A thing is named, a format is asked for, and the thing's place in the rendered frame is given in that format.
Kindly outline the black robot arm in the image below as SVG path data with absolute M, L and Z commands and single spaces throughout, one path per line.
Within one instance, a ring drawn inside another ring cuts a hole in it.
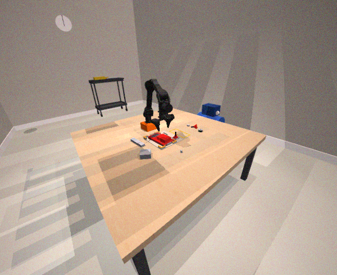
M 157 79 L 152 78 L 145 83 L 146 95 L 146 107 L 144 108 L 143 116 L 145 117 L 145 123 L 151 123 L 151 116 L 153 116 L 152 109 L 152 93 L 156 91 L 156 97 L 158 99 L 158 110 L 165 111 L 166 114 L 162 114 L 161 119 L 167 123 L 174 119 L 174 114 L 168 114 L 172 112 L 173 107 L 170 104 L 170 97 L 166 90 L 162 89 L 157 82 Z

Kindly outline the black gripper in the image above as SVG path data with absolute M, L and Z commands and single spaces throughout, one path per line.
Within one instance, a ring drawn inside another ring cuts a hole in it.
M 166 112 L 161 111 L 161 110 L 158 110 L 158 112 L 159 112 L 159 116 L 158 116 L 159 119 L 154 118 L 154 119 L 151 120 L 151 123 L 156 126 L 158 131 L 160 131 L 160 121 L 162 121 L 161 116 L 162 116 L 163 113 L 166 114 Z M 171 123 L 171 121 L 166 123 L 167 128 L 169 128 L 170 123 Z

